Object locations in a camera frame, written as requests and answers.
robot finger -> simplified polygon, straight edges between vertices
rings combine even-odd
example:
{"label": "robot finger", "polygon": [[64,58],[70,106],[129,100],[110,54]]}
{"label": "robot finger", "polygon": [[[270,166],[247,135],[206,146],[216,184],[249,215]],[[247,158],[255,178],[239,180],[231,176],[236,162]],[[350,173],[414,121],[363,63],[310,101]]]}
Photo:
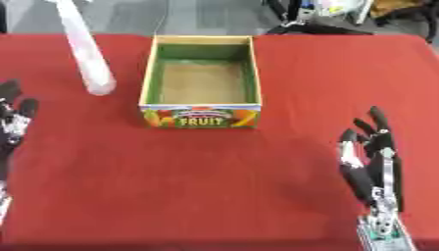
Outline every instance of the robot finger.
{"label": "robot finger", "polygon": [[354,125],[364,131],[367,136],[376,134],[376,130],[363,120],[355,118]]}
{"label": "robot finger", "polygon": [[20,95],[22,95],[22,90],[17,80],[11,79],[0,84],[0,99],[5,99],[9,104],[14,104]]}
{"label": "robot finger", "polygon": [[375,122],[378,131],[382,129],[390,130],[390,126],[387,123],[386,117],[378,107],[372,106],[368,114],[372,117],[373,121]]}

red tablecloth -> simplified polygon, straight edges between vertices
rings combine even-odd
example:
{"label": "red tablecloth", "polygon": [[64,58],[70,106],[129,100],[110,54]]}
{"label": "red tablecloth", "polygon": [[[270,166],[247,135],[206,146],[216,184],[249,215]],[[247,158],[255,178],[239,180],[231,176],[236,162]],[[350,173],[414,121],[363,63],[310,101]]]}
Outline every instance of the red tablecloth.
{"label": "red tablecloth", "polygon": [[118,80],[104,97],[85,91],[65,37],[0,36],[1,80],[19,78],[41,102],[12,162],[6,243],[356,250],[361,207],[336,139],[378,105],[404,160],[404,221],[439,248],[439,63],[422,40],[258,37],[260,126],[200,130],[144,127],[150,38],[97,40]]}

gray floor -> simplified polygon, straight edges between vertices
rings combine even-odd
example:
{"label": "gray floor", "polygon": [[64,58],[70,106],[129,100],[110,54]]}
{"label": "gray floor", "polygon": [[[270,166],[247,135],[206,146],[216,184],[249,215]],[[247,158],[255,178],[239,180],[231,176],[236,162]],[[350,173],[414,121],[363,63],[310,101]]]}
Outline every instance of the gray floor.
{"label": "gray floor", "polygon": [[[62,32],[53,3],[45,0],[3,0],[9,30],[15,33]],[[74,0],[94,32],[158,34],[260,34],[278,24],[260,0]],[[349,26],[338,20],[324,23]],[[399,22],[360,29],[383,33],[425,34],[425,24]],[[439,46],[439,38],[434,45]]]}

open box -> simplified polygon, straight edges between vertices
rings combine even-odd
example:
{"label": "open box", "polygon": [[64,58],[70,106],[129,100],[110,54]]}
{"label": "open box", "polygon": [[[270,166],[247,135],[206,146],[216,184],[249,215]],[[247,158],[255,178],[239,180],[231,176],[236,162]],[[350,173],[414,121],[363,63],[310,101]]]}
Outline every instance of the open box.
{"label": "open box", "polygon": [[139,107],[150,126],[253,127],[261,88],[251,36],[156,36]]}

